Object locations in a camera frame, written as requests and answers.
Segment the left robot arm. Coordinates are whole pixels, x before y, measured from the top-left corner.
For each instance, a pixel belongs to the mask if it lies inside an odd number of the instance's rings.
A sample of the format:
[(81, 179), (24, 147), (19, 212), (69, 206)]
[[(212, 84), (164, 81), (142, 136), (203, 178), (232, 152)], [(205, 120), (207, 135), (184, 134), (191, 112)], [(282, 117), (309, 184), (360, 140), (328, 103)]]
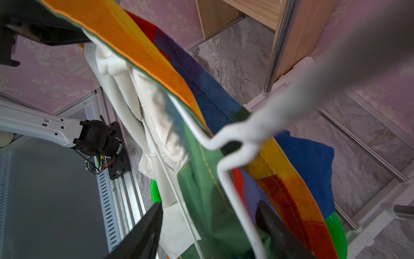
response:
[[(91, 42), (40, 1), (1, 1), (1, 65), (20, 65), (12, 59), (18, 35), (49, 46)], [(51, 141), (89, 156), (117, 157), (124, 148), (116, 131), (103, 121), (58, 117), (8, 101), (1, 101), (1, 130)]]

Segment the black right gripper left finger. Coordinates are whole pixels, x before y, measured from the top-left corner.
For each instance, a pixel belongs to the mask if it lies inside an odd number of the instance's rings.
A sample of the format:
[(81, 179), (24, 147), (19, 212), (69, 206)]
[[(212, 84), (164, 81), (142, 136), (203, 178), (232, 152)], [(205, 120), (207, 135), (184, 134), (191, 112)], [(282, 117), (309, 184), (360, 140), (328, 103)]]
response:
[(138, 224), (119, 245), (110, 252), (107, 259), (154, 259), (156, 258), (163, 221), (160, 202), (151, 206)]

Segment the white wire clothes hanger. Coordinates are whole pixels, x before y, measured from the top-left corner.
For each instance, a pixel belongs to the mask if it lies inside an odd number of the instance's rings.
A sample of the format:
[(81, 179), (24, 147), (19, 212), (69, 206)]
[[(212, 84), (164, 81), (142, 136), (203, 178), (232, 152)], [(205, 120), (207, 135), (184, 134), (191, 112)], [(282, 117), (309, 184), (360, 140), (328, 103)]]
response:
[(240, 141), (241, 148), (218, 163), (220, 190), (241, 216), (244, 234), (252, 248), (263, 246), (255, 225), (228, 172), (252, 162), (266, 139), (283, 127), (318, 108), (339, 92), (389, 69), (414, 51), (414, 3), (397, 1), (389, 9), (349, 32), (301, 75), (290, 87), (272, 97), (242, 122), (222, 128), (213, 137), (201, 139), (207, 148), (220, 148)]

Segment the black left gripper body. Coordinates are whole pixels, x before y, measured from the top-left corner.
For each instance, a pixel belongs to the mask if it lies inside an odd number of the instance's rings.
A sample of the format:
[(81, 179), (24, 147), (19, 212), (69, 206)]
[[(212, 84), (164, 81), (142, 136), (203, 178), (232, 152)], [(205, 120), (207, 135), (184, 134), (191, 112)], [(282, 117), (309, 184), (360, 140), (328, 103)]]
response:
[(56, 17), (39, 1), (1, 0), (2, 65), (20, 65), (11, 59), (17, 36), (48, 46), (90, 42), (81, 29)]

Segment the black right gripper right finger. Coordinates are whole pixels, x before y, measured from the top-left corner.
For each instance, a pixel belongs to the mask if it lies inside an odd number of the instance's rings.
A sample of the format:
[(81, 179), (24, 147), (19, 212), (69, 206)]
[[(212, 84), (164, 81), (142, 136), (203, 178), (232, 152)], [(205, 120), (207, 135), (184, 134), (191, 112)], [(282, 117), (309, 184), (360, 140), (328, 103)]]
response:
[(315, 259), (265, 201), (258, 203), (256, 224), (272, 237), (276, 259)]

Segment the blue red white jacket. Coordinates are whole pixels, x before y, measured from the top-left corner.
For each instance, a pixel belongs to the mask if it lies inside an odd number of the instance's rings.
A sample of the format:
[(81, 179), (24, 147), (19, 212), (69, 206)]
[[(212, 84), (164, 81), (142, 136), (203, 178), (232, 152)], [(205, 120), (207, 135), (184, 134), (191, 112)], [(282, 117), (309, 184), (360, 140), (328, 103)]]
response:
[(274, 139), (304, 180), (323, 218), (331, 216), (335, 212), (332, 191), (334, 149), (320, 142), (292, 137), (289, 131), (277, 134)]

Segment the rainbow striped jacket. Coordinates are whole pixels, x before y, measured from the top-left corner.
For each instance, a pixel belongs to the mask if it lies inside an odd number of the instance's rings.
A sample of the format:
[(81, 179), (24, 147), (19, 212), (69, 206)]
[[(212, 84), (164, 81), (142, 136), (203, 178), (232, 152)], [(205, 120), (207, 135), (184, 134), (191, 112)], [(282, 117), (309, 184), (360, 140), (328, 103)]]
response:
[[(208, 136), (249, 112), (161, 29), (114, 1), (44, 1), (93, 42), (90, 66), (129, 134), (146, 141), (140, 170), (154, 179), (164, 209), (161, 246), (171, 258), (250, 259), (254, 252), (220, 190), (217, 165), (238, 148), (208, 150), (179, 114), (184, 109)], [(235, 184), (252, 219), (265, 201), (318, 259), (336, 259), (326, 222), (302, 177), (273, 138)]]

